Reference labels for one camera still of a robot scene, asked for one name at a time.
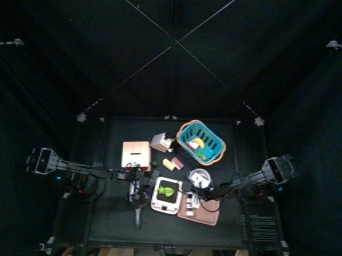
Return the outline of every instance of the yellow object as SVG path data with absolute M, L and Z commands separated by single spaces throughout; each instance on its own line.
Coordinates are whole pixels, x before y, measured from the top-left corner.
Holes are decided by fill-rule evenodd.
M 163 160 L 163 165 L 164 165 L 164 167 L 170 170 L 170 171 L 174 171 L 174 169 L 175 169 L 175 165 L 174 165 L 174 163 L 172 162 L 170 162 L 167 159 L 164 159 Z
M 192 141 L 198 143 L 198 145 L 202 149 L 204 149 L 206 144 L 204 144 L 204 141 L 200 138 L 196 137 L 195 139 L 192 139 Z

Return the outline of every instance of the black enclosure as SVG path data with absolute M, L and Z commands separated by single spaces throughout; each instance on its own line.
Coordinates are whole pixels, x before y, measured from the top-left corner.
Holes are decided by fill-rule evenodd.
M 0 14 L 0 255 L 44 255 L 53 231 L 64 180 L 25 173 L 33 147 L 115 164 L 124 122 L 192 119 L 231 131 L 232 155 L 255 152 L 245 170 L 295 157 L 278 195 L 291 255 L 342 254 L 341 0 L 4 0 Z

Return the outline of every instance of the small box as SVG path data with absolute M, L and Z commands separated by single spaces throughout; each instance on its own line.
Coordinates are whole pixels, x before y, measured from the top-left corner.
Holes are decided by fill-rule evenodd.
M 123 143 L 122 167 L 139 164 L 143 171 L 151 170 L 151 148 L 148 141 L 126 141 Z
M 162 151 L 163 153 L 167 152 L 170 149 L 171 143 L 174 142 L 174 139 L 166 139 L 166 133 L 160 133 L 154 136 L 151 141 L 151 148 Z

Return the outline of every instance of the small toy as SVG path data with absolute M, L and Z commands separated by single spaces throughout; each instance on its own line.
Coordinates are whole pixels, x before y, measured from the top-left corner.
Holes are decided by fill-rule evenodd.
M 179 159 L 176 157 L 172 158 L 171 162 L 175 165 L 178 170 L 180 170 L 184 167 L 183 163 L 179 161 Z
M 176 167 L 175 164 L 171 163 L 168 159 L 164 159 L 164 160 L 163 160 L 163 165 L 164 165 L 164 167 L 166 167 L 170 171 L 174 171 L 174 169 L 175 169 L 175 167 Z
M 166 195 L 167 197 L 172 196 L 175 193 L 175 190 L 170 187 L 163 187 L 160 186 L 158 189 L 158 194 L 159 195 Z

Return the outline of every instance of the ceiling support rod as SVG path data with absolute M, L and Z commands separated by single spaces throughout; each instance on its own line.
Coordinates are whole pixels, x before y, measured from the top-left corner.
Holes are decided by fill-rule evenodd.
M 235 0 L 231 0 L 178 41 L 186 39 L 234 2 Z

